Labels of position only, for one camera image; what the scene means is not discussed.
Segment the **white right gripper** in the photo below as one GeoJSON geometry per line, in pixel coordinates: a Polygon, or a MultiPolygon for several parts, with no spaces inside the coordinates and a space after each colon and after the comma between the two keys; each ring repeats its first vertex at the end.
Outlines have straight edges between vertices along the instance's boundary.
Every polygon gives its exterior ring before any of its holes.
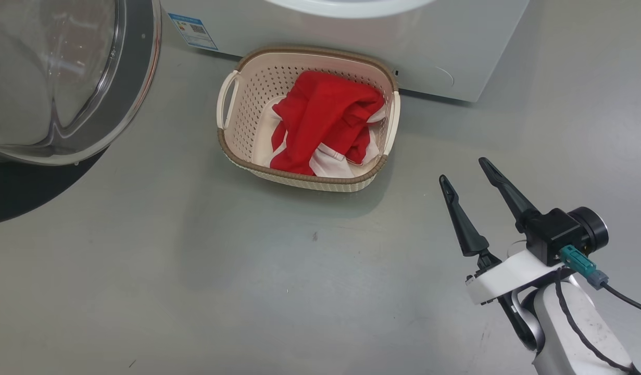
{"type": "MultiPolygon", "coordinates": [[[[527,219],[531,215],[539,215],[537,207],[487,157],[480,157],[478,163],[491,185],[501,193],[516,221],[516,230],[525,233],[527,219]]],[[[488,240],[480,235],[468,218],[460,205],[458,193],[444,174],[439,177],[439,184],[461,253],[467,258],[476,256],[478,268],[488,270],[477,278],[466,281],[473,304],[492,301],[561,267],[560,262],[547,266],[527,249],[501,262],[501,259],[489,251],[488,240]]]]}

